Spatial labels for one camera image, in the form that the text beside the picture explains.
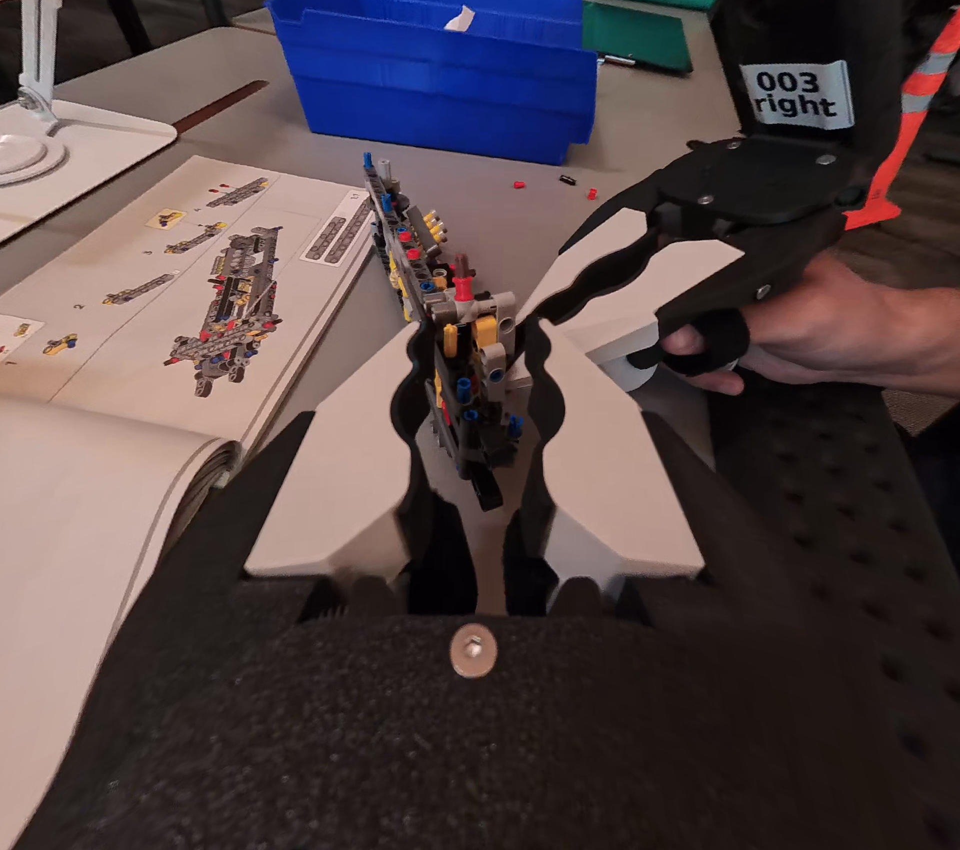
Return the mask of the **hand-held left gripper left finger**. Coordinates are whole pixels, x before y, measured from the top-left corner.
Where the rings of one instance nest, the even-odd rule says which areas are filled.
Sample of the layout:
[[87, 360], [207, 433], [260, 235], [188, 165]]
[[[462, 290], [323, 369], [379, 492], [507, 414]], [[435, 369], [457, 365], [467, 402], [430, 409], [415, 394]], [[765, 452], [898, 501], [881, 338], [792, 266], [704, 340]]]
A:
[[322, 401], [247, 559], [253, 577], [394, 581], [429, 546], [429, 328], [408, 324]]

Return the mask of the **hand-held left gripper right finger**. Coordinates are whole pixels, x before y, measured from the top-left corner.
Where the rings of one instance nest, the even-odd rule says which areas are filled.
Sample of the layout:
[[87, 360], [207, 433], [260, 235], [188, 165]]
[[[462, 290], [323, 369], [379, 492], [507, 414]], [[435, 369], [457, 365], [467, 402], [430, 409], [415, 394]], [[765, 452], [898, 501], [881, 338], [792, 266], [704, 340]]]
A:
[[629, 579], [694, 580], [705, 560], [640, 405], [549, 320], [524, 326], [523, 555], [612, 598]]

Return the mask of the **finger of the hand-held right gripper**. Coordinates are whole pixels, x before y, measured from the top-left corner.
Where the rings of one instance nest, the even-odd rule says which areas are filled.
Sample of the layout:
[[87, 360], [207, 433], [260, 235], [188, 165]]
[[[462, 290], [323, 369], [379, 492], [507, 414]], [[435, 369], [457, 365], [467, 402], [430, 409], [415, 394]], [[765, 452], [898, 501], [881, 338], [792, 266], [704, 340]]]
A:
[[596, 261], [534, 309], [583, 353], [634, 353], [658, 344], [657, 312], [737, 264], [743, 251], [719, 240], [658, 246], [642, 237]]
[[518, 311], [517, 322], [525, 320], [537, 305], [571, 287], [587, 267], [633, 244], [643, 237], [646, 231], [646, 215], [642, 211], [627, 207], [619, 209], [554, 260], [534, 292]]

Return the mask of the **lego chassis model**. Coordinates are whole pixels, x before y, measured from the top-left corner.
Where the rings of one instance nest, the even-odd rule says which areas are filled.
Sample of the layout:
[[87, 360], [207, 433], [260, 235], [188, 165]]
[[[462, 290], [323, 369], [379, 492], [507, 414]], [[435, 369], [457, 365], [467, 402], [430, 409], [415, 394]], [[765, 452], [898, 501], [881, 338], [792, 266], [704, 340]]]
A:
[[497, 292], [477, 280], [466, 253], [451, 249], [439, 215], [422, 211], [402, 193], [388, 160], [375, 160], [368, 151], [363, 160], [374, 213], [372, 244], [405, 319], [430, 328], [433, 371], [425, 389], [432, 429], [460, 478], [471, 482], [480, 507], [498, 508], [503, 500], [495, 470], [514, 463], [523, 431], [522, 417], [508, 406], [518, 321], [506, 377], [488, 388], [473, 324], [495, 313], [491, 296]]

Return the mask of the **person's right hand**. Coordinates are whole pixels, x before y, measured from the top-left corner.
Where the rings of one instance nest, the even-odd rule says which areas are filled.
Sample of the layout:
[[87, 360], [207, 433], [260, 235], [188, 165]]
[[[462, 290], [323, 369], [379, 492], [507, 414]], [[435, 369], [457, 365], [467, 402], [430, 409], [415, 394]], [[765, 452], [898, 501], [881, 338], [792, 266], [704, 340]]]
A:
[[743, 308], [746, 354], [730, 367], [693, 377], [735, 395], [746, 369], [783, 384], [894, 386], [906, 342], [910, 292], [871, 283], [831, 252], [816, 256], [790, 291]]

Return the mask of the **blue plastic bin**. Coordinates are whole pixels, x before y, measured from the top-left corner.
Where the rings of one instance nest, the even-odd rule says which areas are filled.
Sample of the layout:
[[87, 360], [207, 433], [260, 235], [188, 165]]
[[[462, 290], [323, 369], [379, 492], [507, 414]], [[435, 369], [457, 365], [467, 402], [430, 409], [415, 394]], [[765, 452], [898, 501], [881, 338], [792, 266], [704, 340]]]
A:
[[583, 0], [267, 0], [309, 128], [560, 165], [594, 129]]

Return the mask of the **orange traffic cone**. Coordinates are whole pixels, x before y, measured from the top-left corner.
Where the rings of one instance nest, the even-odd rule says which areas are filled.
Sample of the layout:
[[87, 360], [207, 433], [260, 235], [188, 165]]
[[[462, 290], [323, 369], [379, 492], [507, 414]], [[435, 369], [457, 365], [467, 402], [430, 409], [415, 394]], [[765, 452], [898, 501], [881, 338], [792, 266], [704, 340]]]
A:
[[946, 79], [959, 49], [959, 9], [943, 26], [931, 49], [906, 78], [901, 93], [901, 121], [896, 144], [876, 171], [864, 205], [846, 212], [846, 232], [894, 220], [902, 210], [889, 191], [930, 110], [930, 103]]

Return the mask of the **black perforated mat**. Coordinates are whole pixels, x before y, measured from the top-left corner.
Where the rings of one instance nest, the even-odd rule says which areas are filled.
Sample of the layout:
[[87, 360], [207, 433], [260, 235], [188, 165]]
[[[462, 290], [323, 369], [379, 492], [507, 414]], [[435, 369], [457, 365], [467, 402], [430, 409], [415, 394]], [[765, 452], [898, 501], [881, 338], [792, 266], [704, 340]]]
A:
[[748, 375], [740, 396], [706, 405], [717, 471], [862, 679], [899, 775], [906, 847], [958, 848], [958, 579], [880, 392]]

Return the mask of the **open instruction booklet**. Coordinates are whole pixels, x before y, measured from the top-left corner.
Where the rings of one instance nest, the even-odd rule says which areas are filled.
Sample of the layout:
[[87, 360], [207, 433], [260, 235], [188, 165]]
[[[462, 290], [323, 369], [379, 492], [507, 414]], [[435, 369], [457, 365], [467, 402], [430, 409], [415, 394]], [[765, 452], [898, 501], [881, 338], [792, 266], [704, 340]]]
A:
[[364, 189], [193, 156], [2, 294], [1, 841], [370, 251]]

